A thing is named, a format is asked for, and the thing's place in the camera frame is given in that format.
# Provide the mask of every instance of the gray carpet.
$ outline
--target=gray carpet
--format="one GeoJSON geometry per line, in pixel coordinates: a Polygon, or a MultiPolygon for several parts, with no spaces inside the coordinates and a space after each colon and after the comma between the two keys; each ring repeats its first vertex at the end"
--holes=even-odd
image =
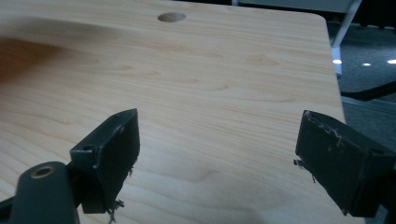
{"type": "MultiPolygon", "coordinates": [[[[337,24],[328,23],[332,36],[337,24]]],[[[394,29],[378,29],[352,25],[341,45],[343,74],[338,79],[341,91],[363,91],[396,80],[396,32],[394,29]]],[[[385,104],[396,103],[396,94],[382,97],[385,104]]],[[[396,151],[396,113],[343,103],[346,124],[376,142],[396,151]]],[[[387,210],[378,209],[375,218],[366,218],[367,224],[382,224],[387,210]]]]}

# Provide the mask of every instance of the light wood grain surface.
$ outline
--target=light wood grain surface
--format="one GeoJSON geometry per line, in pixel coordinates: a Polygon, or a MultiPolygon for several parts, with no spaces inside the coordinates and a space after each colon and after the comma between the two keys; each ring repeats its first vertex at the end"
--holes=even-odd
{"type": "Polygon", "coordinates": [[[292,164],[305,109],[344,118],[322,18],[170,1],[0,1],[0,200],[26,169],[69,162],[72,146],[130,108],[141,154],[117,223],[362,223],[292,164]],[[158,21],[165,12],[186,18],[158,21]]]}

